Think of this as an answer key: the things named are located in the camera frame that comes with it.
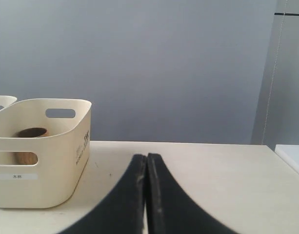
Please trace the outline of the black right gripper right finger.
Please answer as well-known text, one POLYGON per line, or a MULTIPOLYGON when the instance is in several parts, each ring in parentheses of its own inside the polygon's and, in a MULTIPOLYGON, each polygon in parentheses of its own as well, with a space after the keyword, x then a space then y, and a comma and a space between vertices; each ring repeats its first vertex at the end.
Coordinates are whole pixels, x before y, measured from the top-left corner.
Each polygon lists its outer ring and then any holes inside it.
POLYGON ((234 232, 195 203, 154 153, 147 156, 147 223, 150 234, 234 232))

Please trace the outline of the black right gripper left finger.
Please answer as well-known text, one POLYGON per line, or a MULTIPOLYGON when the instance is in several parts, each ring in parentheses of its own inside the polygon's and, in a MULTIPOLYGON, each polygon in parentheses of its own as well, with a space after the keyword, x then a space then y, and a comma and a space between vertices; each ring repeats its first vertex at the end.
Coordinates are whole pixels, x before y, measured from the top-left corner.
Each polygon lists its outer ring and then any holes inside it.
POLYGON ((126 171, 93 210, 62 234, 141 234, 147 158, 133 155, 126 171))

